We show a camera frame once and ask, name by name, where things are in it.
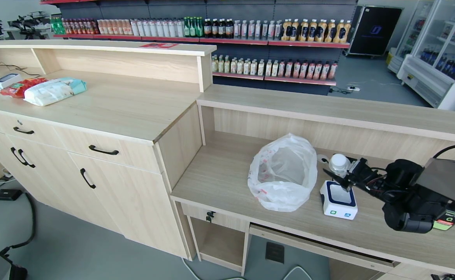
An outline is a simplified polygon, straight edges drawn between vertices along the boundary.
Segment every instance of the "drawer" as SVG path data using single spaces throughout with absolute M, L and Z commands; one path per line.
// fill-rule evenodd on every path
M 211 212 L 210 210 L 207 209 L 202 209 L 196 206 L 191 206 L 185 203 L 182 203 L 183 206 L 183 212 L 185 215 L 197 218 L 202 221 L 206 221 L 206 218 L 208 216 L 208 212 Z M 230 229 L 246 232 L 248 229 L 248 225 L 250 224 L 248 221 L 241 220 L 238 218 L 234 218 L 233 216 L 229 216 L 226 214 L 221 214 L 221 213 L 212 213 L 213 218 L 211 218 L 211 221 L 213 224 L 224 226 Z
M 69 151 L 161 173 L 153 146 L 60 126 L 55 130 Z
M 272 241 L 283 243 L 293 246 L 311 253 L 338 259 L 339 261 L 362 266 L 363 268 L 381 271 L 387 273 L 394 268 L 394 262 L 389 259 L 382 259 L 372 255 L 366 255 L 353 250 L 340 248 L 337 246 L 329 245 L 319 241 L 287 234 L 281 231 L 261 227 L 257 225 L 250 225 L 250 234 L 260 236 Z
M 64 148 L 53 125 L 33 117 L 0 112 L 2 132 L 46 145 Z

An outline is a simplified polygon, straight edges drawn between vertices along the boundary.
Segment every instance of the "plastic bag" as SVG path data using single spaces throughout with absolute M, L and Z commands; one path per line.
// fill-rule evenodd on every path
M 289 133 L 254 156 L 248 187 L 265 209 L 292 212 L 309 199 L 317 177 L 316 150 Z
M 86 89 L 83 80 L 60 78 L 30 87 L 25 91 L 23 100 L 37 106 L 46 106 L 84 92 Z

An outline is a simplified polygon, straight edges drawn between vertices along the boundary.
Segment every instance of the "drawer handle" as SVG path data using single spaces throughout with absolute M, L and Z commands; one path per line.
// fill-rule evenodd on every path
M 14 157 L 15 157 L 19 162 L 21 162 L 21 164 L 27 166 L 28 163 L 26 163 L 26 161 L 25 161 L 25 162 L 21 161 L 21 159 L 19 159 L 19 157 L 14 153 L 14 151 L 16 151 L 16 149 L 15 149 L 14 147 L 11 147 L 11 152 L 12 152 L 12 154 L 14 154 Z
M 19 149 L 19 150 L 18 150 L 18 154 L 19 154 L 19 156 L 21 156 L 21 158 L 23 158 L 23 160 L 25 161 L 25 163 L 26 163 L 25 165 L 28 165 L 28 166 L 30 166 L 30 167 L 32 167 L 32 168 L 35 168 L 35 165 L 33 165 L 33 164 L 31 165 L 31 164 L 28 163 L 28 161 L 23 157 L 23 155 L 22 155 L 22 154 L 23 154 L 23 150 L 22 150 L 22 149 Z
M 89 185 L 89 187 L 90 187 L 91 189 L 95 189 L 95 188 L 96 188 L 96 185 L 94 185 L 94 184 L 91 185 L 91 184 L 89 183 L 89 181 L 87 181 L 87 178 L 85 177 L 84 173 L 85 173 L 85 168 L 82 168 L 82 169 L 80 170 L 80 175 L 82 175 L 82 178 L 85 180 L 85 182 Z
M 21 132 L 21 133 L 25 133 L 25 134 L 33 134 L 33 130 L 31 131 L 22 131 L 19 129 L 18 126 L 15 126 L 14 128 L 12 128 L 14 131 L 17 131 L 17 132 Z
M 102 152 L 103 154 L 110 154 L 112 156 L 116 155 L 119 153 L 119 151 L 117 150 L 114 150 L 114 151 L 102 151 L 102 150 L 98 150 L 96 149 L 96 146 L 95 145 L 90 145 L 89 146 L 89 149 L 91 149 L 92 151 L 98 151 L 98 152 Z

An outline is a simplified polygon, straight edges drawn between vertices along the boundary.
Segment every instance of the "display refrigerator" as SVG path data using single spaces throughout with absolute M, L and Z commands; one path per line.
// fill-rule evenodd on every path
M 455 110 L 455 0 L 437 0 L 397 77 L 434 108 Z
M 388 69 L 393 71 L 395 74 L 398 73 L 406 55 L 411 53 L 414 48 L 414 45 L 416 44 L 416 41 L 425 26 L 426 19 L 432 10 L 434 2 L 434 0 L 422 0 L 418 2 L 418 5 L 416 5 L 413 16 L 407 25 L 399 45 L 397 46 L 397 51 L 388 64 Z

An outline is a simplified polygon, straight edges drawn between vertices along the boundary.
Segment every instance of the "red snack bag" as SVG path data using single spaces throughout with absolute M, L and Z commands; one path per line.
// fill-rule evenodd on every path
M 24 98 L 25 90 L 33 87 L 34 85 L 47 82 L 46 78 L 25 79 L 21 82 L 10 85 L 1 89 L 2 95 L 9 95 L 14 98 Z

